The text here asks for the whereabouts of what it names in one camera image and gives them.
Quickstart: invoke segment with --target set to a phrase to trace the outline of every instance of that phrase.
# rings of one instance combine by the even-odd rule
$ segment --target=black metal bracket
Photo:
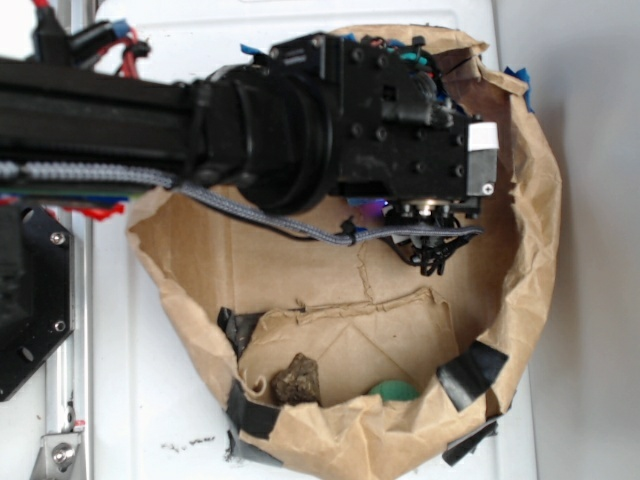
[[[68,230],[39,206],[0,207],[0,401],[9,400],[73,330]]]

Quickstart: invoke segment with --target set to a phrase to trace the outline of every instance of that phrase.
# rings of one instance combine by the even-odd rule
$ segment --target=black tape
[[[280,415],[280,409],[248,400],[239,381],[234,381],[229,395],[227,415],[233,425],[249,435],[267,440]]]
[[[240,358],[251,341],[251,335],[264,313],[236,315],[230,308],[221,308],[218,313],[218,326],[227,335],[236,356]]]
[[[451,402],[460,412],[493,385],[509,357],[480,342],[449,363],[437,375]]]
[[[282,466],[282,462],[259,448],[240,440],[240,430],[267,440],[278,420],[280,409],[258,405],[247,399],[239,381],[234,381],[229,395],[227,416],[229,429],[228,457],[239,457],[266,465]]]
[[[275,457],[272,457],[267,452],[260,450],[247,442],[240,440],[238,436],[238,430],[232,428],[227,431],[229,437],[229,449],[227,450],[226,460],[231,460],[231,457],[244,458],[251,460],[252,462],[258,462],[265,465],[271,465],[274,467],[282,467],[283,463]]]
[[[449,450],[442,454],[442,459],[453,467],[469,453],[473,453],[480,442],[487,437],[498,434],[498,422],[495,420],[480,428],[480,430],[472,433],[471,436],[465,437],[462,441],[454,442]]]

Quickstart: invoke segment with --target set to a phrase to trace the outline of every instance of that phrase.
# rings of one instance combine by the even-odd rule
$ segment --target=metal bracket
[[[14,205],[20,210],[15,224],[22,229],[18,249],[24,259],[17,290],[0,302],[15,302],[16,321],[0,329],[0,401],[9,400],[58,346],[71,334],[72,235],[41,207]],[[14,311],[8,309],[9,315]]]
[[[82,433],[45,435],[30,480],[84,480]]]

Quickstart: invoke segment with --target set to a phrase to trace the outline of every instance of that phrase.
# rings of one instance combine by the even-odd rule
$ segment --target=white label
[[[468,151],[498,150],[498,125],[494,122],[480,122],[469,125]]]

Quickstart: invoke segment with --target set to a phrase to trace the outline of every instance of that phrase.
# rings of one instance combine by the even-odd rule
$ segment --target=white surface
[[[99,16],[134,25],[153,48],[151,58],[140,62],[141,75],[165,82],[204,78],[222,65],[247,63],[240,43],[269,51],[273,43],[353,24],[429,23],[495,44],[490,0],[107,0]],[[495,47],[483,58],[497,68]]]
[[[531,365],[540,479],[637,479],[640,3],[496,4],[502,64],[529,69],[564,176],[557,286]]]
[[[108,0],[100,16],[126,17],[149,39],[154,52],[140,70],[143,77],[158,81],[190,81],[224,64],[247,62],[240,43],[268,50],[272,43],[296,35],[353,23],[430,22],[463,28],[494,43],[488,1],[156,5],[149,0]],[[485,60],[497,65],[495,49]],[[131,256],[123,231],[122,218],[97,224],[95,230],[96,478],[306,478],[253,462],[224,460],[227,419],[197,376],[159,305],[155,286]],[[500,435],[483,442],[475,455],[453,469],[434,459],[407,478],[536,478],[527,377],[520,390],[513,411],[500,422]],[[207,437],[215,440],[191,444]]]
[[[95,478],[312,478],[246,460],[225,461],[227,418],[131,253],[125,218],[94,228]],[[525,376],[513,409],[498,422],[497,437],[486,439],[455,468],[436,458],[406,478],[534,480],[530,398]],[[215,440],[192,444],[211,437]]]

